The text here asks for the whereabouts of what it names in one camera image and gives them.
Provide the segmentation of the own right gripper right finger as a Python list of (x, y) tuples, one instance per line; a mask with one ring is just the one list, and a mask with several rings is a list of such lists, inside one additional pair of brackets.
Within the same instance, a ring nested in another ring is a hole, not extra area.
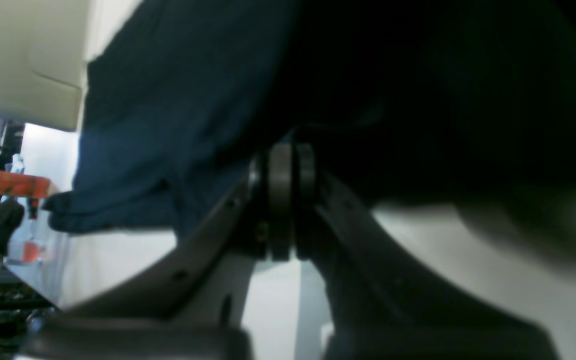
[(310, 145), (293, 150), (295, 247), (320, 272), (325, 360), (557, 360), (546, 331), (477, 299), (407, 253)]

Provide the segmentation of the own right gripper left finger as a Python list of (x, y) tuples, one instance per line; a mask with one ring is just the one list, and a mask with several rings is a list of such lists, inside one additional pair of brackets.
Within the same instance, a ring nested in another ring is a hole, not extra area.
[(18, 360), (249, 360), (254, 267), (293, 243), (294, 148), (259, 155), (202, 224), (135, 278), (50, 317)]

